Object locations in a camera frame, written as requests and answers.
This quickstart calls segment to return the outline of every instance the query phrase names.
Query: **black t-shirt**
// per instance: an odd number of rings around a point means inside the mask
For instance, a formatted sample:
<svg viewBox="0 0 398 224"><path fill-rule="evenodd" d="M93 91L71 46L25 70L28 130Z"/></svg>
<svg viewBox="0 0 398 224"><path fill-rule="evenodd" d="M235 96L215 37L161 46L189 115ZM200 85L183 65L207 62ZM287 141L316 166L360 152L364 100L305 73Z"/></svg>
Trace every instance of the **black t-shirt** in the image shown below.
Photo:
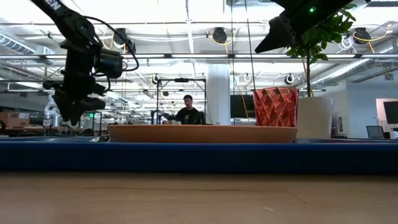
<svg viewBox="0 0 398 224"><path fill-rule="evenodd" d="M175 117L177 121L181 121L181 124L200 124L200 113L195 108L191 110L182 108Z"/></svg>

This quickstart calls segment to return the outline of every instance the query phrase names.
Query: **person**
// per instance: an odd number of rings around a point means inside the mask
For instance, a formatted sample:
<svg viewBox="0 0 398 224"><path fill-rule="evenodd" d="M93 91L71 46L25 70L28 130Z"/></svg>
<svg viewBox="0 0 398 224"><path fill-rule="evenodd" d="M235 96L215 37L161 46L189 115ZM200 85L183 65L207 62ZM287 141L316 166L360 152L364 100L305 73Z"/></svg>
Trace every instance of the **person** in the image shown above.
<svg viewBox="0 0 398 224"><path fill-rule="evenodd" d="M185 108L177 113L176 120L180 121L181 124L200 124L200 113L192 106L192 96L185 95L183 99Z"/></svg>

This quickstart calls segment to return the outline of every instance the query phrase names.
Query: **white column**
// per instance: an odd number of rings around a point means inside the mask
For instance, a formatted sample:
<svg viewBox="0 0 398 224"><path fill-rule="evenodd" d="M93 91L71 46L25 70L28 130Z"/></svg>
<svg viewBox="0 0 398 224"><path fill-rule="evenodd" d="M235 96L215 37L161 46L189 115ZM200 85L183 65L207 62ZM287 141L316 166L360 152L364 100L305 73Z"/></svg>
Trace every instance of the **white column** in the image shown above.
<svg viewBox="0 0 398 224"><path fill-rule="evenodd" d="M207 73L206 122L230 125L229 65L211 64Z"/></svg>

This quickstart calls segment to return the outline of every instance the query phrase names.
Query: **monitor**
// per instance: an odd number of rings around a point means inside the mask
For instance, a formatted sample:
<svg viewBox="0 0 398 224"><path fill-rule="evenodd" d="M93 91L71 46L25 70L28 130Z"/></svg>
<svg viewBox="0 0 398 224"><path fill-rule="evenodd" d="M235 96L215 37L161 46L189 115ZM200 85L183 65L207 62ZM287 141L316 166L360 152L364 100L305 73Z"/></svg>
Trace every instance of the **monitor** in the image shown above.
<svg viewBox="0 0 398 224"><path fill-rule="evenodd" d="M231 95L231 118L247 118L244 106L249 118L255 118L253 95Z"/></svg>
<svg viewBox="0 0 398 224"><path fill-rule="evenodd" d="M384 102L388 124L398 124L398 101Z"/></svg>

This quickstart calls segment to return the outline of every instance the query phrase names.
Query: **blue mat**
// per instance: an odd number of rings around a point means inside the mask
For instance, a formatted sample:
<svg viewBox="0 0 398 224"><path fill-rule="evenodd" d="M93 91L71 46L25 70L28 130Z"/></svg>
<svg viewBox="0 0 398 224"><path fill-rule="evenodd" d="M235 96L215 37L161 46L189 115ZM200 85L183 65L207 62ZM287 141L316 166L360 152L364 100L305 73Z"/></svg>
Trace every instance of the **blue mat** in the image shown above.
<svg viewBox="0 0 398 224"><path fill-rule="evenodd" d="M397 160L396 143L0 143L0 170L398 174Z"/></svg>

